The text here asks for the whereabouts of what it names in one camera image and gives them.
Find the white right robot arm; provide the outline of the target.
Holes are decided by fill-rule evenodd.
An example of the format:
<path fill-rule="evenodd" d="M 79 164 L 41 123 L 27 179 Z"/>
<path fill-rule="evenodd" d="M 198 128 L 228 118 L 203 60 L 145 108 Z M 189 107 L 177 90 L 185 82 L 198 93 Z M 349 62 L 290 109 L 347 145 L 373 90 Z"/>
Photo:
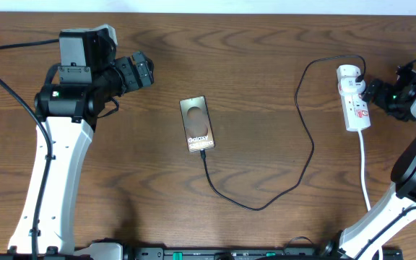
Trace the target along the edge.
<path fill-rule="evenodd" d="M 361 134 L 370 124 L 368 105 L 374 104 L 400 121 L 416 122 L 416 70 L 409 62 L 400 66 L 394 84 L 379 79 L 366 84 L 354 65 L 337 68 L 347 131 Z M 354 225 L 339 232 L 319 252 L 334 259 L 372 259 L 402 228 L 416 220 L 416 137 L 391 170 L 387 192 Z"/>

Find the bronze Galaxy smartphone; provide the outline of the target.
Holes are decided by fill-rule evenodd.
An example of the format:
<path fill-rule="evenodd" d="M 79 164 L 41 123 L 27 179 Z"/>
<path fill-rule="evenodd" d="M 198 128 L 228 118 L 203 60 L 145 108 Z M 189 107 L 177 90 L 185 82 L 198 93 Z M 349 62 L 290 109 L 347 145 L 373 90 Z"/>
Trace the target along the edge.
<path fill-rule="evenodd" d="M 205 96 L 181 100 L 179 105 L 189 152 L 214 148 L 215 138 Z"/>

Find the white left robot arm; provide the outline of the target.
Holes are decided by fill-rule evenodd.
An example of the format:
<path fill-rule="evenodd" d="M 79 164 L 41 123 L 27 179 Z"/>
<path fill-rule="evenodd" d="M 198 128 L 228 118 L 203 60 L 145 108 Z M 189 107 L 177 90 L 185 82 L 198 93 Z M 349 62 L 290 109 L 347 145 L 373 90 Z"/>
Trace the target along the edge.
<path fill-rule="evenodd" d="M 62 30 L 61 60 L 47 72 L 27 112 L 37 148 L 21 218 L 3 259 L 122 259 L 120 243 L 76 249 L 74 210 L 82 165 L 105 105 L 154 82 L 154 65 L 137 51 L 117 57 L 110 25 Z"/>

